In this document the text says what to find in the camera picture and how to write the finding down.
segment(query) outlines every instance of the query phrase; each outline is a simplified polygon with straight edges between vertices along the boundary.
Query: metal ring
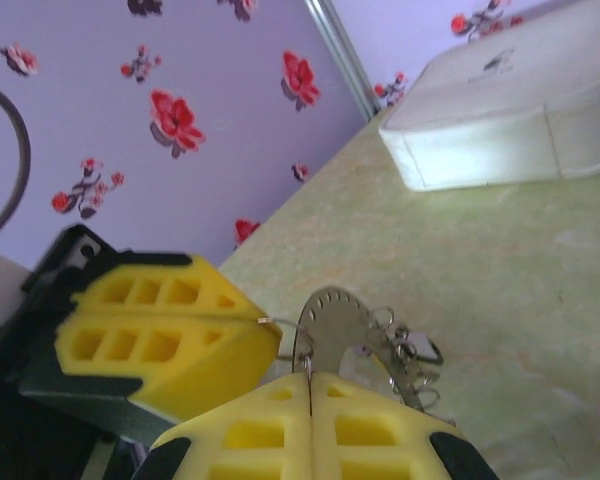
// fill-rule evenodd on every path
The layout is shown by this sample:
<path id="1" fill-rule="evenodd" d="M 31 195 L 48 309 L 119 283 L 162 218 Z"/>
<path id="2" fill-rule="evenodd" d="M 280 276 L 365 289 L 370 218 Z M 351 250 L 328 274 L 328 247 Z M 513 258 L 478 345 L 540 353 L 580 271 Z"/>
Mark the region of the metal ring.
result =
<path id="1" fill-rule="evenodd" d="M 386 310 L 387 312 L 389 312 L 389 314 L 391 315 L 391 318 L 389 318 L 389 323 L 387 325 L 385 325 L 384 327 L 381 327 L 380 322 L 378 322 L 378 319 L 376 318 L 376 312 L 381 312 L 383 310 Z M 391 325 L 393 325 L 393 322 L 396 319 L 396 312 L 389 305 L 382 305 L 380 307 L 372 308 L 371 310 L 369 310 L 369 314 L 373 316 L 373 319 L 376 322 L 375 326 L 380 327 L 385 331 L 387 331 L 389 328 L 391 328 Z"/>
<path id="2" fill-rule="evenodd" d="M 418 356 L 418 347 L 413 342 L 410 342 L 407 338 L 394 338 L 391 343 L 396 347 L 396 353 L 400 351 L 400 347 L 407 347 L 410 351 L 407 352 L 411 358 Z"/>
<path id="3" fill-rule="evenodd" d="M 418 389 L 422 389 L 422 388 L 428 388 L 430 384 L 436 383 L 433 378 L 428 377 L 426 375 L 424 375 L 422 377 L 422 385 L 420 385 L 419 387 L 416 387 L 416 390 Z"/>
<path id="4" fill-rule="evenodd" d="M 11 216 L 15 213 L 24 191 L 27 188 L 29 181 L 29 171 L 31 170 L 31 142 L 29 141 L 29 134 L 27 133 L 27 127 L 25 126 L 24 120 L 20 115 L 20 112 L 16 108 L 9 98 L 0 91 L 0 107 L 8 115 L 9 120 L 13 124 L 13 129 L 16 132 L 16 138 L 18 139 L 18 148 L 20 150 L 19 166 L 18 166 L 18 177 L 16 183 L 13 186 L 11 195 L 7 200 L 6 205 L 0 212 L 0 230 L 9 221 Z"/>
<path id="5" fill-rule="evenodd" d="M 435 407 L 441 400 L 441 396 L 440 396 L 440 392 L 438 390 L 436 390 L 433 387 L 425 387 L 425 386 L 421 386 L 419 388 L 416 388 L 416 394 L 418 395 L 418 397 L 420 396 L 420 394 L 422 393 L 433 393 L 434 398 L 433 400 L 431 400 L 431 402 L 427 403 L 427 404 L 422 404 L 422 409 L 423 410 L 429 410 L 430 408 Z"/>
<path id="6" fill-rule="evenodd" d="M 291 322 L 289 320 L 285 320 L 284 318 L 273 318 L 273 317 L 262 317 L 258 319 L 258 324 L 259 325 L 267 325 L 267 324 L 280 324 L 280 325 L 286 325 L 288 327 L 294 328 L 299 334 L 304 335 L 305 339 L 307 340 L 307 343 L 309 343 L 309 347 L 311 348 L 311 350 L 309 351 L 308 355 L 309 357 L 313 357 L 313 344 L 314 344 L 314 340 L 313 337 L 311 335 L 309 335 L 309 332 L 307 332 L 307 329 L 301 325 L 298 325 L 295 322 Z M 295 358 L 293 356 L 279 356 L 278 360 L 282 360 L 285 362 L 293 362 L 295 361 Z"/>

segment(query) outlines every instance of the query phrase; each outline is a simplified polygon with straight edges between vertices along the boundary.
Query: metal wire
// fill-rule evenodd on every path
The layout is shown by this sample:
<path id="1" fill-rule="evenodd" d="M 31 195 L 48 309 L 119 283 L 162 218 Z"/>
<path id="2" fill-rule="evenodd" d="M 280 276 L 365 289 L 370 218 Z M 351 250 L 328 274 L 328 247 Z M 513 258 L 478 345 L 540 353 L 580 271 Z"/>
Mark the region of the metal wire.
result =
<path id="1" fill-rule="evenodd" d="M 29 134 L 27 127 L 24 124 L 24 120 L 18 112 L 16 106 L 7 98 L 7 96 L 0 91 L 0 107 L 9 116 L 9 120 L 13 124 L 13 128 L 16 132 L 18 139 L 18 148 L 20 150 L 18 177 L 16 183 L 11 191 L 11 196 L 7 200 L 6 205 L 0 212 L 0 230 L 9 221 L 11 216 L 15 213 L 24 191 L 27 188 L 27 182 L 29 181 L 29 172 L 31 170 L 31 142 L 29 141 Z"/>
<path id="2" fill-rule="evenodd" d="M 292 322 L 290 320 L 286 320 L 284 318 L 273 318 L 273 317 L 262 317 L 258 319 L 258 324 L 260 325 L 267 325 L 267 324 L 280 324 L 280 325 L 286 325 L 288 327 L 294 328 L 295 330 L 298 331 L 298 333 L 300 333 L 300 335 L 303 335 L 304 338 L 307 340 L 307 343 L 309 344 L 309 347 L 311 348 L 311 350 L 309 351 L 309 353 L 303 354 L 303 355 L 308 355 L 310 357 L 313 357 L 313 345 L 314 345 L 314 340 L 313 337 L 311 335 L 309 335 L 309 332 L 307 332 L 307 330 L 298 325 L 295 322 Z M 295 361 L 296 359 L 293 358 L 293 356 L 278 356 L 278 360 L 283 360 L 283 361 Z"/>

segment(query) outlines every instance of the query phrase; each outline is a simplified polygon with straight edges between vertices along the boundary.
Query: floral wallpaper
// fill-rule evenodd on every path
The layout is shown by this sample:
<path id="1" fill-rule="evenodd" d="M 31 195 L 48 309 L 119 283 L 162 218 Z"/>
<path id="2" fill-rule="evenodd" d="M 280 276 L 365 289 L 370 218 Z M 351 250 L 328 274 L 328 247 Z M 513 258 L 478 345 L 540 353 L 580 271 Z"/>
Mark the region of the floral wallpaper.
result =
<path id="1" fill-rule="evenodd" d="M 0 253 L 29 267 L 77 222 L 218 264 L 365 122 L 304 2 L 4 0 L 0 91 L 32 151 Z M 1 115 L 0 208 L 18 158 Z"/>
<path id="2" fill-rule="evenodd" d="M 383 107 L 397 103 L 436 55 L 573 1 L 331 0 Z"/>

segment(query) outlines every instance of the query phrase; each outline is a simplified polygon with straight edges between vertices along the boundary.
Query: white container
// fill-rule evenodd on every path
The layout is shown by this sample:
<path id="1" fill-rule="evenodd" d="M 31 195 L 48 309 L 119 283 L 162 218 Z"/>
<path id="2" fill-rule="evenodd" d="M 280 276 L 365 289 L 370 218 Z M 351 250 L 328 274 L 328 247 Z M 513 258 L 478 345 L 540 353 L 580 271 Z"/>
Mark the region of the white container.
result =
<path id="1" fill-rule="evenodd" d="M 413 190 L 600 173 L 600 0 L 436 57 L 380 134 Z"/>

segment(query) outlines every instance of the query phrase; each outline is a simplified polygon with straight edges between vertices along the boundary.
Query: table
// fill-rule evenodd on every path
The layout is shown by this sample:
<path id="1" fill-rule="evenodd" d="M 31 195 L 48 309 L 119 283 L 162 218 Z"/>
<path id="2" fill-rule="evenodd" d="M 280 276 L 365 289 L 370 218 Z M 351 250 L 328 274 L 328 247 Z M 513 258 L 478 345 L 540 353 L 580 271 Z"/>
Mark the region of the table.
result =
<path id="1" fill-rule="evenodd" d="M 290 320 L 329 284 L 391 305 L 445 357 L 434 412 L 502 479 L 600 479 L 600 176 L 410 192 L 379 122 L 221 271 Z"/>

